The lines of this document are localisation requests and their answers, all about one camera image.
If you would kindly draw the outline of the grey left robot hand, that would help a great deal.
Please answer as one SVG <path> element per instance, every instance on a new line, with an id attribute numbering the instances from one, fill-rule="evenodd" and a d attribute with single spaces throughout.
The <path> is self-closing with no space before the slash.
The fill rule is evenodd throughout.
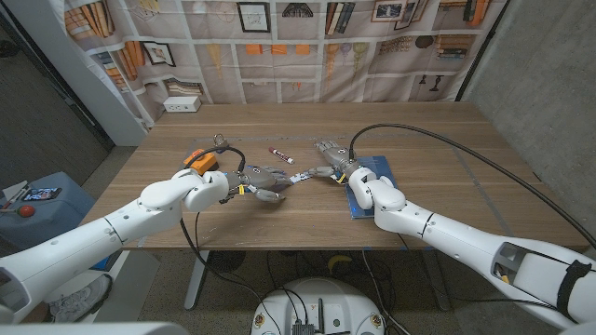
<path id="1" fill-rule="evenodd" d="M 268 203 L 283 200 L 285 196 L 280 191 L 293 185 L 283 170 L 267 166 L 246 167 L 242 172 L 228 172 L 226 178 L 230 190 L 248 185 L 257 199 Z"/>

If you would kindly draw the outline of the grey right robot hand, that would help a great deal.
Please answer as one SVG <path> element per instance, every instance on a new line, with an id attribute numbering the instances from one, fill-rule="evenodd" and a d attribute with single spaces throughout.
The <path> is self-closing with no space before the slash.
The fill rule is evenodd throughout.
<path id="1" fill-rule="evenodd" d="M 312 167 L 306 173 L 311 177 L 331 177 L 336 173 L 345 175 L 348 179 L 360 164 L 350 156 L 349 149 L 340 147 L 335 141 L 319 141 L 314 144 L 329 163 L 324 167 Z"/>

